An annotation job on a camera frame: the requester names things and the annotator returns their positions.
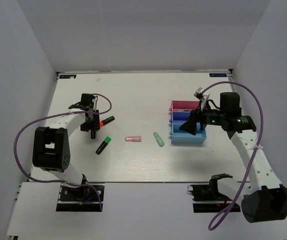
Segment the yellow highlighter marker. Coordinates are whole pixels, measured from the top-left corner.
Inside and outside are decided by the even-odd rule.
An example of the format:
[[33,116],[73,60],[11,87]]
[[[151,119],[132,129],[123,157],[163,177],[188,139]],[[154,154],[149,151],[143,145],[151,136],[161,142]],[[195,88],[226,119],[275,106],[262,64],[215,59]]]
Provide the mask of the yellow highlighter marker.
[[91,139],[95,139],[95,138],[96,138],[96,134],[97,134],[97,131],[94,130],[94,129],[92,129],[92,130],[90,131],[90,138],[91,138]]

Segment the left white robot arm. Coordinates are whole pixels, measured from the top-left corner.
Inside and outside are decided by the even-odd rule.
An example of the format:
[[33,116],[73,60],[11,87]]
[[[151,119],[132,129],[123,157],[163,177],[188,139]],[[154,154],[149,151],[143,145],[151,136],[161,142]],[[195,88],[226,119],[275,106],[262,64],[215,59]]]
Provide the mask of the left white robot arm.
[[32,163],[36,168],[49,172],[66,184],[72,184],[72,194],[79,200],[89,195],[86,177],[71,163],[69,137],[80,129],[95,139],[100,129],[97,109],[98,98],[83,93],[79,102],[71,105],[67,115],[46,127],[38,127],[34,134]]

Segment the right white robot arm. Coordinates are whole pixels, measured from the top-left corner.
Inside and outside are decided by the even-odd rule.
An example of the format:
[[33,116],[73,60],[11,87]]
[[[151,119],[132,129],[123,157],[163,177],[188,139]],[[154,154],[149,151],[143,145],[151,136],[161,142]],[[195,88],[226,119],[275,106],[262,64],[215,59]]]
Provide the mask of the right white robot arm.
[[246,167],[250,188],[236,182],[229,174],[213,175],[209,193],[214,199],[224,196],[240,207],[249,223],[284,220],[287,217],[287,187],[272,170],[262,146],[258,143],[257,127],[252,118],[242,115],[240,96],[236,92],[222,92],[220,106],[211,108],[208,95],[196,92],[199,105],[192,110],[179,130],[196,135],[206,126],[220,126],[236,147]]

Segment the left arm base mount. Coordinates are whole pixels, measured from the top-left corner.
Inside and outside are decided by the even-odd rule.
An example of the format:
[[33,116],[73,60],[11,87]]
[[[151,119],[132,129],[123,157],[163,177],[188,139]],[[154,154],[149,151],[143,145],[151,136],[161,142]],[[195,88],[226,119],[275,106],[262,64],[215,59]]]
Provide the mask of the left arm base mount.
[[98,196],[91,188],[60,187],[57,212],[101,212]]

